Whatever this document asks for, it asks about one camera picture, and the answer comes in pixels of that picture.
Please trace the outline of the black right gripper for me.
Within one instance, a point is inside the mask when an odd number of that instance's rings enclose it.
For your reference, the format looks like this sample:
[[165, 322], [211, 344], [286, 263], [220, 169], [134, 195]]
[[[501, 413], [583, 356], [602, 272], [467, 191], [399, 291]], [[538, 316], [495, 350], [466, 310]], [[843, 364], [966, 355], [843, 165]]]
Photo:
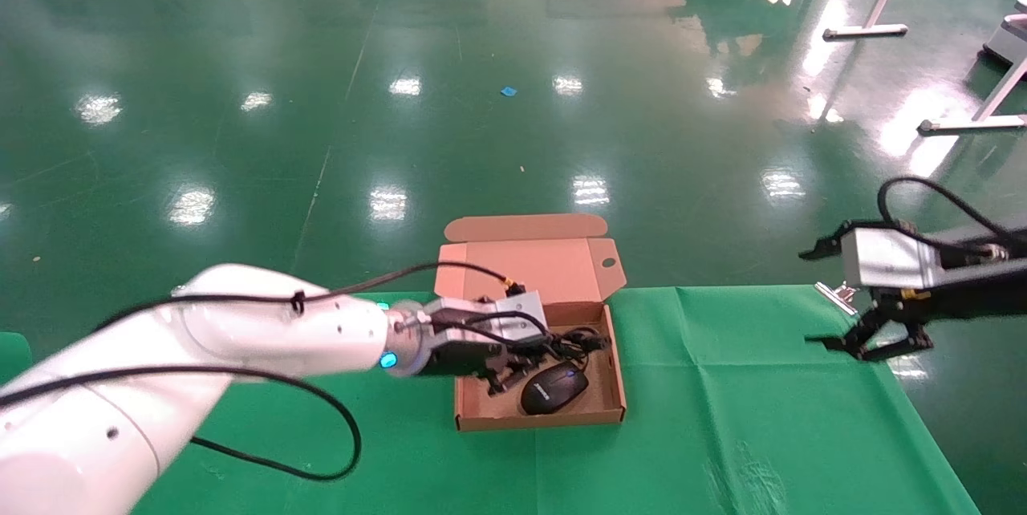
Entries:
[[[800, 253], [804, 262], [817, 262], [839, 255], [842, 238], [852, 229], [844, 221], [829, 236]], [[927, 324], [938, 320], [1024, 315], [1026, 308], [1025, 249], [985, 247], [986, 255], [971, 255], [956, 249], [919, 247], [918, 284], [896, 292], [875, 290], [872, 306], [844, 335], [806, 336], [828, 351], [840, 351], [861, 362], [882, 362], [902, 355], [931, 350]], [[906, 336], [892, 343], [872, 346], [872, 339], [889, 322], [906, 329]]]

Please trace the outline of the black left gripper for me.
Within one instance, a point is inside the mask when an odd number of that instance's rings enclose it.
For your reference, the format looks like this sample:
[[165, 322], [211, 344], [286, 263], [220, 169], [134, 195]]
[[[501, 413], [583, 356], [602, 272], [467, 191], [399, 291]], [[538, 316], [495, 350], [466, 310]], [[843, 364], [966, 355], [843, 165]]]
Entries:
[[518, 372], [530, 372], [562, 356], [551, 341], [470, 340], [427, 337], [417, 354], [418, 376], [474, 376], [487, 381], [488, 395], [507, 393], [518, 384]]

